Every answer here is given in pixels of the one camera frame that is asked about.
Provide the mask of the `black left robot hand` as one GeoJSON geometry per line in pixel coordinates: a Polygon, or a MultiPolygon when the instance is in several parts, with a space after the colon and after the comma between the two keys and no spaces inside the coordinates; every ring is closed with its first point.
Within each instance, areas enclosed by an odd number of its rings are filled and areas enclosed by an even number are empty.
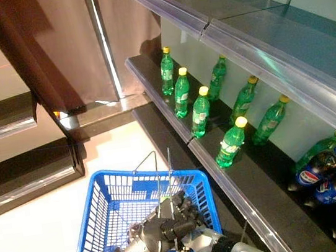
{"type": "Polygon", "coordinates": [[[139,237],[150,252],[167,252],[196,227],[204,226],[198,207],[184,191],[175,193],[155,208],[142,225],[139,237]]]}

